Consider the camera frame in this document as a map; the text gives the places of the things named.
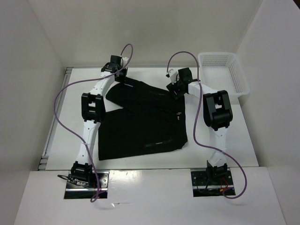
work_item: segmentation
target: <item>black cloth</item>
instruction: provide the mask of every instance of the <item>black cloth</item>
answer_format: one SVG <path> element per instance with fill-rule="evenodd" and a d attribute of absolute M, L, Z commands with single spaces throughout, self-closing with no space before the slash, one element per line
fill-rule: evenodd
<path fill-rule="evenodd" d="M 181 149 L 188 141 L 185 99 L 126 78 L 106 99 L 123 107 L 107 112 L 99 128 L 99 160 Z"/>

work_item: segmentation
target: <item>plastic basket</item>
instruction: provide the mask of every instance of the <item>plastic basket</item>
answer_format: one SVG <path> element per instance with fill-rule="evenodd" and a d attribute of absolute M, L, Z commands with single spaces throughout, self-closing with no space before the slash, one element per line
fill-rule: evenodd
<path fill-rule="evenodd" d="M 226 90 L 230 96 L 250 93 L 250 88 L 238 56 L 229 52 L 205 52 L 198 55 L 202 82 L 216 90 Z"/>

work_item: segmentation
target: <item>purple cable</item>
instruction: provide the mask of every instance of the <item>purple cable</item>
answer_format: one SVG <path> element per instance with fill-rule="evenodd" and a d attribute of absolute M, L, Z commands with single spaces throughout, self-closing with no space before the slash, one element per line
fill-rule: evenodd
<path fill-rule="evenodd" d="M 174 55 L 171 56 L 171 58 L 169 59 L 169 62 L 168 62 L 168 66 L 167 66 L 167 72 L 169 70 L 169 65 L 170 65 L 170 62 L 171 62 L 171 59 L 179 54 L 179 53 L 187 53 L 187 54 L 190 54 L 196 61 L 196 64 L 197 64 L 197 80 L 198 80 L 198 83 L 199 83 L 199 86 L 200 86 L 200 97 L 199 97 L 199 105 L 198 105 L 198 109 L 197 109 L 197 113 L 196 113 L 196 118 L 195 118 L 195 122 L 194 122 L 194 129 L 193 129 L 193 138 L 194 138 L 194 141 L 196 142 L 196 144 L 198 144 L 199 146 L 201 147 L 205 147 L 205 148 L 209 148 L 209 149 L 214 149 L 214 150 L 217 150 L 219 152 L 222 152 L 224 155 L 228 156 L 229 158 L 231 158 L 237 165 L 238 167 L 240 168 L 240 170 L 242 171 L 243 175 L 244 175 L 244 178 L 245 178 L 245 186 L 244 186 L 244 189 L 242 190 L 242 192 L 237 195 L 237 196 L 234 196 L 234 197 L 228 197 L 225 195 L 225 191 L 226 190 L 229 190 L 229 189 L 232 189 L 232 187 L 230 188 L 227 188 L 226 190 L 222 191 L 222 195 L 225 197 L 225 198 L 228 198 L 228 199 L 236 199 L 236 198 L 239 198 L 241 197 L 244 192 L 246 191 L 246 188 L 247 188 L 247 184 L 248 184 L 248 181 L 247 181 L 247 176 L 245 174 L 245 171 L 244 169 L 241 167 L 241 165 L 239 164 L 239 162 L 233 158 L 231 155 L 229 155 L 228 153 L 222 151 L 221 149 L 218 149 L 218 148 L 215 148 L 215 147 L 212 147 L 212 146 L 208 146 L 208 145 L 204 145 L 204 144 L 201 144 L 197 141 L 196 139 L 196 125 L 197 125 L 197 120 L 198 120 L 198 117 L 199 117 L 199 112 L 200 112 L 200 108 L 201 108 L 201 103 L 202 103 L 202 86 L 201 86 L 201 83 L 200 83 L 200 79 L 199 79 L 199 63 L 198 63 L 198 60 L 197 58 L 190 52 L 186 52 L 186 51 L 181 51 L 181 52 L 177 52 L 175 53 Z"/>
<path fill-rule="evenodd" d="M 76 132 L 74 132 L 74 131 L 71 130 L 70 128 L 66 127 L 66 126 L 60 121 L 60 119 L 59 119 L 58 116 L 57 116 L 56 110 L 55 110 L 55 109 L 56 109 L 56 102 L 57 102 L 57 99 L 58 99 L 58 97 L 60 96 L 60 94 L 64 91 L 64 89 L 66 89 L 67 87 L 69 87 L 69 86 L 71 86 L 71 85 L 74 85 L 74 84 L 77 84 L 77 83 L 82 83 L 82 82 L 88 82 L 88 81 L 100 81 L 100 80 L 103 80 L 103 79 L 105 79 L 105 78 L 108 78 L 108 77 L 113 76 L 113 75 L 117 74 L 118 72 L 120 72 L 123 68 L 125 68 L 125 67 L 129 64 L 129 62 L 131 61 L 132 55 L 133 55 L 133 46 L 132 46 L 132 44 L 127 44 L 127 45 L 125 45 L 125 47 L 123 48 L 123 50 L 122 50 L 122 52 L 121 52 L 121 55 L 123 54 L 124 50 L 125 50 L 128 46 L 131 47 L 131 54 L 130 54 L 130 57 L 129 57 L 128 62 L 126 63 L 126 65 L 124 65 L 120 70 L 118 70 L 118 71 L 116 71 L 116 72 L 114 72 L 114 73 L 112 73 L 112 74 L 110 74 L 110 75 L 108 75 L 108 76 L 106 76 L 106 77 L 95 78 L 95 79 L 88 79 L 88 80 L 82 80 L 82 81 L 76 81 L 76 82 L 73 82 L 73 83 L 69 83 L 68 85 L 66 85 L 65 87 L 63 87 L 63 88 L 58 92 L 58 94 L 57 94 L 56 97 L 55 97 L 54 104 L 53 104 L 53 113 L 54 113 L 54 117 L 55 117 L 55 119 L 57 120 L 57 122 L 58 122 L 63 128 L 65 128 L 67 131 L 69 131 L 70 133 L 72 133 L 72 134 L 74 134 L 75 136 L 77 136 L 77 137 L 83 142 L 83 144 L 84 144 L 84 146 L 85 146 L 85 148 L 86 148 L 86 151 L 87 151 L 87 153 L 88 153 L 88 155 L 89 155 L 89 158 L 90 158 L 90 161 L 91 161 L 93 170 L 94 170 L 94 172 L 95 172 L 96 180 L 97 180 L 97 192 L 96 192 L 96 194 L 93 195 L 92 198 L 90 199 L 90 202 L 91 202 L 91 203 L 94 203 L 94 202 L 98 199 L 99 195 L 100 195 L 102 192 L 105 192 L 105 191 L 100 191 L 100 181 L 99 181 L 99 177 L 98 177 L 98 175 L 97 175 L 97 170 L 96 170 L 96 167 L 95 167 L 94 162 L 93 162 L 93 157 L 92 157 L 92 155 L 90 154 L 90 150 L 89 150 L 89 147 L 88 147 L 86 141 L 85 141 L 79 134 L 77 134 Z"/>

